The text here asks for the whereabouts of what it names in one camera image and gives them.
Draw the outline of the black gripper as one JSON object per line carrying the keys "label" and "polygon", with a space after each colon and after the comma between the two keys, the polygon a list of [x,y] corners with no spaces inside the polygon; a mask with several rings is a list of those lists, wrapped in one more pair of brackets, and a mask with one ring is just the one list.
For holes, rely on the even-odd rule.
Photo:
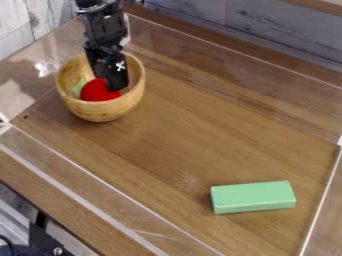
{"label": "black gripper", "polygon": [[[116,92],[129,83],[125,56],[118,52],[120,42],[128,35],[122,3],[78,2],[77,15],[84,22],[85,55],[93,75],[96,78],[105,77],[108,91]],[[98,50],[116,53],[104,57]]]}

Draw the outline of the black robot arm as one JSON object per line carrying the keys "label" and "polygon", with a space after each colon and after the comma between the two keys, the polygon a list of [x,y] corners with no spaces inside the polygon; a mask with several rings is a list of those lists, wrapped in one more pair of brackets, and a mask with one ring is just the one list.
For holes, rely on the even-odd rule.
{"label": "black robot arm", "polygon": [[96,78],[104,78],[106,90],[116,92],[128,86],[126,59],[121,40],[128,36],[122,0],[74,0],[76,13],[82,19],[82,45]]}

